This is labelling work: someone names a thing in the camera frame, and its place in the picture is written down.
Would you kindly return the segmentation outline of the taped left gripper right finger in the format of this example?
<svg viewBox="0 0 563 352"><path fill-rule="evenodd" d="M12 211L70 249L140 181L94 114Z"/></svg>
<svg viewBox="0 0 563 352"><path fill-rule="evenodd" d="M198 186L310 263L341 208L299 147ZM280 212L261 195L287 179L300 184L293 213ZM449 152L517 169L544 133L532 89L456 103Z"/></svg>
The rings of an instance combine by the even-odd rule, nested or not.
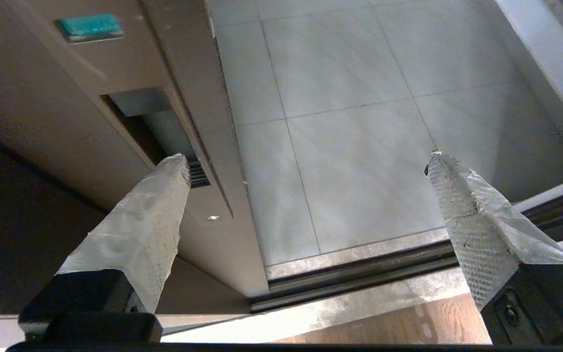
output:
<svg viewBox="0 0 563 352"><path fill-rule="evenodd" d="M449 154L425 174L492 343L563 346L563 248Z"/></svg>

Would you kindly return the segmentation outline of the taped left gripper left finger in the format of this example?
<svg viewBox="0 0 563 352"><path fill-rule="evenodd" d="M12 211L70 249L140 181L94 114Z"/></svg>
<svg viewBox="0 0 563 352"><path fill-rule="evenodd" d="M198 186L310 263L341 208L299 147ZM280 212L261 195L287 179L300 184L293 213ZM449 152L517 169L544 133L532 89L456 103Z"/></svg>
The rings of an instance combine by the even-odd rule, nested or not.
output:
<svg viewBox="0 0 563 352"><path fill-rule="evenodd" d="M161 160L22 310L25 342L159 342L154 313L178 254L190 188L183 154Z"/></svg>

